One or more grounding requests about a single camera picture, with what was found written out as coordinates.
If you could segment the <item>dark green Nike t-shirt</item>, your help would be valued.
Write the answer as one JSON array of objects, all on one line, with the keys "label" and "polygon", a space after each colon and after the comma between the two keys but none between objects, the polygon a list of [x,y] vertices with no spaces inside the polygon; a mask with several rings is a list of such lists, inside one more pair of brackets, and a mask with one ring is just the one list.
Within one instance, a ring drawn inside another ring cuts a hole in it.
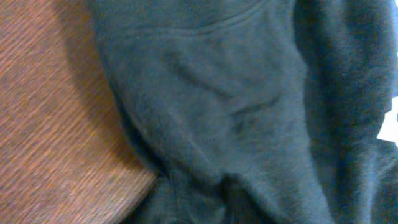
[{"label": "dark green Nike t-shirt", "polygon": [[89,2],[128,141],[158,182],[129,223],[396,223],[377,138],[391,1]]}]

